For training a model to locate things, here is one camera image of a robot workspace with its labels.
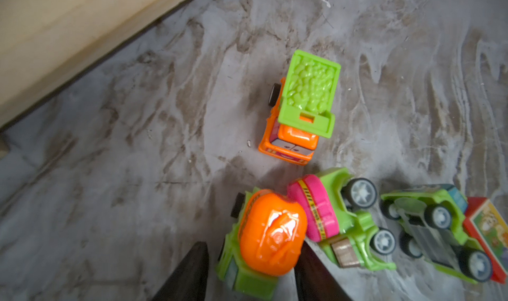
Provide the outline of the green orange mixer truck toy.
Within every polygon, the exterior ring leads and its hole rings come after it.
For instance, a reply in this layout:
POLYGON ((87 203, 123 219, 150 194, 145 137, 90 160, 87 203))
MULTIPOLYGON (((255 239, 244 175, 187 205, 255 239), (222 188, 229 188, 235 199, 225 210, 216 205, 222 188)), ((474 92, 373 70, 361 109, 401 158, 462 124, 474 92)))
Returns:
POLYGON ((303 207, 271 189, 255 187, 235 198, 236 220, 216 265, 232 291, 271 300, 280 277, 296 266, 308 228, 303 207))

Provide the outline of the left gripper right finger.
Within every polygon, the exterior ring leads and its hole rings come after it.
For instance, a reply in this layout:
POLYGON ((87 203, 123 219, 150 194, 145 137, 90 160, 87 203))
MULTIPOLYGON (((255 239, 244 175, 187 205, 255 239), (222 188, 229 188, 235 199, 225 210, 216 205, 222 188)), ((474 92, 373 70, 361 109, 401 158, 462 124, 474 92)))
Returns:
POLYGON ((294 276, 299 301, 351 301, 351 297, 333 278, 307 243, 303 243, 300 257, 294 268, 294 276))

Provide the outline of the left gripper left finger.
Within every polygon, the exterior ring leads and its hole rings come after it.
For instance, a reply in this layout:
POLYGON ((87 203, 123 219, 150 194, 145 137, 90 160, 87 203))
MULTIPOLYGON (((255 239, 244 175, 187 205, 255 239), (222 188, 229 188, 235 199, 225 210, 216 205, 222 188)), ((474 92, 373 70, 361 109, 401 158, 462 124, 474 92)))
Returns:
POLYGON ((209 265, 206 242, 196 242, 152 300, 205 300, 209 265))

